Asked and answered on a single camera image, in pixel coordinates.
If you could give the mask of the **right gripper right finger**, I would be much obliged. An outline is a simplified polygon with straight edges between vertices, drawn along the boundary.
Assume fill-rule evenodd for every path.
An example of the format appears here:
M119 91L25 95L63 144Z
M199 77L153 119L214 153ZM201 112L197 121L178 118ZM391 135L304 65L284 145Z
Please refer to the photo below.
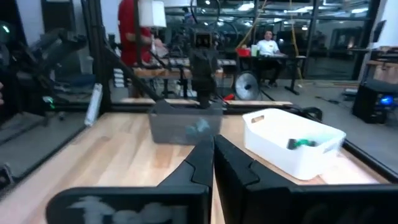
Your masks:
M396 185L297 185L222 135L215 175L226 223L397 224Z

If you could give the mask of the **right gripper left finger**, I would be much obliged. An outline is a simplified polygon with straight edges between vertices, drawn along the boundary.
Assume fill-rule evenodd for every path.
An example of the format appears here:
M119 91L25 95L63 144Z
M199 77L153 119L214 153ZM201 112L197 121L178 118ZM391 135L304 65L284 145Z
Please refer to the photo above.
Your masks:
M52 197L50 224L205 224L211 221L214 142L199 142L155 187L75 187Z

